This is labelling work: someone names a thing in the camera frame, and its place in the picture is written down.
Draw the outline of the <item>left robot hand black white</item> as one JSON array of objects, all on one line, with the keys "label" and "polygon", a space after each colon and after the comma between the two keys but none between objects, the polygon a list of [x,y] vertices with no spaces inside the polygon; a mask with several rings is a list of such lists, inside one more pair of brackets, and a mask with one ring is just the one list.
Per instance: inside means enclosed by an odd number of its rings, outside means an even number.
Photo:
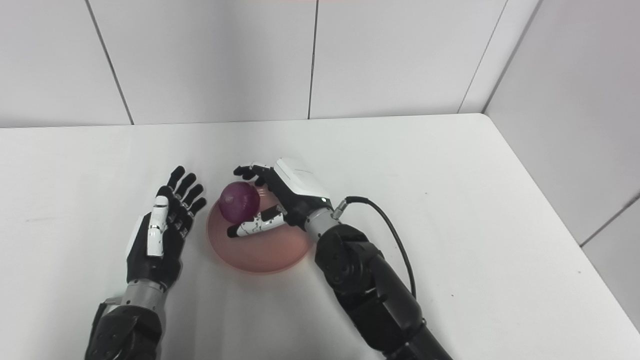
[{"label": "left robot hand black white", "polygon": [[177,166],[161,186],[151,211],[145,214],[126,258],[126,282],[151,281],[163,290],[182,271],[182,252],[195,217],[207,204],[197,176]]}]

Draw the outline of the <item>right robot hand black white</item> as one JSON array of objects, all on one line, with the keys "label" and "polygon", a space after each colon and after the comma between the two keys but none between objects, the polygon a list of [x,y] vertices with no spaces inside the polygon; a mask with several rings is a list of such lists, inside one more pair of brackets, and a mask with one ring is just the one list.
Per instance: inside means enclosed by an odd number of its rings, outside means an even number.
[{"label": "right robot hand black white", "polygon": [[273,166],[258,162],[238,166],[233,175],[254,180],[256,186],[265,186],[278,203],[261,210],[252,219],[227,228],[230,239],[270,231],[284,224],[304,230],[314,214],[334,210],[329,192],[318,182],[313,171],[291,158],[279,158]]}]

